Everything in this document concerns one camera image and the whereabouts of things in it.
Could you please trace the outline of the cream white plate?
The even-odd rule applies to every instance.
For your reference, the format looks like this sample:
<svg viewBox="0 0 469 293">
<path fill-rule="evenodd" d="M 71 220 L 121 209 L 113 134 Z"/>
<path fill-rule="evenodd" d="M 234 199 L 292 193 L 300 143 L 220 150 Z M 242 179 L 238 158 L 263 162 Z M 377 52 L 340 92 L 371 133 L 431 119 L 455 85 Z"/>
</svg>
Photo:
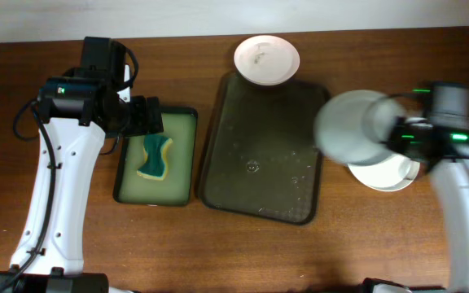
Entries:
<svg viewBox="0 0 469 293">
<path fill-rule="evenodd" d="M 384 161 L 359 166 L 349 164 L 352 175 L 365 186 L 383 192 L 393 192 L 406 188 L 418 176 L 420 163 L 403 155 L 392 155 Z"/>
</svg>

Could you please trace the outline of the green yellow sponge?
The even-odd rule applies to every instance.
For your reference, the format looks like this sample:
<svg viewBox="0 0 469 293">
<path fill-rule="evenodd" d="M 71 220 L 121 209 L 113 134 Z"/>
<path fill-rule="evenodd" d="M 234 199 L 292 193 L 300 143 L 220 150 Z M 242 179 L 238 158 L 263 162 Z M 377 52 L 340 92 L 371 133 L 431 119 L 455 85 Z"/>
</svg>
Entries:
<svg viewBox="0 0 469 293">
<path fill-rule="evenodd" d="M 143 140 L 144 162 L 137 174 L 148 180 L 163 181 L 169 171 L 167 153 L 173 139 L 159 134 L 148 134 Z"/>
</svg>

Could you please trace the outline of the grey white plate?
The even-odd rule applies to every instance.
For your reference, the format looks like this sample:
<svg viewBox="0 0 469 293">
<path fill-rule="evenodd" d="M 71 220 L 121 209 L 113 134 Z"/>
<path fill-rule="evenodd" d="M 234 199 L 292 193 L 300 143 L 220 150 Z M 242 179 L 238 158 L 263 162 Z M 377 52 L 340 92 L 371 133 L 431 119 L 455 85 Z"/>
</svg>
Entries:
<svg viewBox="0 0 469 293">
<path fill-rule="evenodd" d="M 353 90 L 339 94 L 314 120 L 315 146 L 338 164 L 378 164 L 393 155 L 384 143 L 404 114 L 404 107 L 384 93 Z"/>
</svg>

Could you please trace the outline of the pink plate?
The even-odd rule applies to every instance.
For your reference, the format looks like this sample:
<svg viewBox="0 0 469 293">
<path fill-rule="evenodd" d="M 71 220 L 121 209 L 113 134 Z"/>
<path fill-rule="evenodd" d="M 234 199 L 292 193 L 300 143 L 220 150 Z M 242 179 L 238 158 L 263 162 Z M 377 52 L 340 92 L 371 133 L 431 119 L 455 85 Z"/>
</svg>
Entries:
<svg viewBox="0 0 469 293">
<path fill-rule="evenodd" d="M 300 55 L 289 41 L 281 37 L 259 35 L 237 46 L 234 65 L 247 81 L 255 85 L 275 86 L 296 74 Z"/>
</svg>

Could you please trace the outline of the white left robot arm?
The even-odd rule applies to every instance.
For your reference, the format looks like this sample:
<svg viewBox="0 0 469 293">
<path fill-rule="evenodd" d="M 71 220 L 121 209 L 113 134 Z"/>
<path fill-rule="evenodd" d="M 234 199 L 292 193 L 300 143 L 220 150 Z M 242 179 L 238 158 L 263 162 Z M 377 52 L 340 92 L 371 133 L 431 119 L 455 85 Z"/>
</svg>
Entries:
<svg viewBox="0 0 469 293">
<path fill-rule="evenodd" d="M 83 226 L 90 183 L 108 138 L 164 130 L 158 98 L 122 98 L 138 75 L 129 48 L 86 37 L 79 66 L 51 77 L 27 103 L 40 154 L 24 231 L 0 292 L 113 292 L 107 275 L 84 272 Z"/>
</svg>

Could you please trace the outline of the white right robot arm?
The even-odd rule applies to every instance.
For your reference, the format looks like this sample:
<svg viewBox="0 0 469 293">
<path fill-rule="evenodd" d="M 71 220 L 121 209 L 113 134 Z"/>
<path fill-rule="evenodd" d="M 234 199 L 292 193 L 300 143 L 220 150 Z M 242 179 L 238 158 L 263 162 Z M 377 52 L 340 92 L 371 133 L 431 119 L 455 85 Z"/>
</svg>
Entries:
<svg viewBox="0 0 469 293">
<path fill-rule="evenodd" d="M 451 264 L 449 292 L 469 292 L 469 89 L 444 81 L 405 94 L 420 103 L 422 114 L 408 118 L 381 113 L 397 94 L 367 106 L 366 137 L 389 151 L 424 164 L 444 215 Z"/>
</svg>

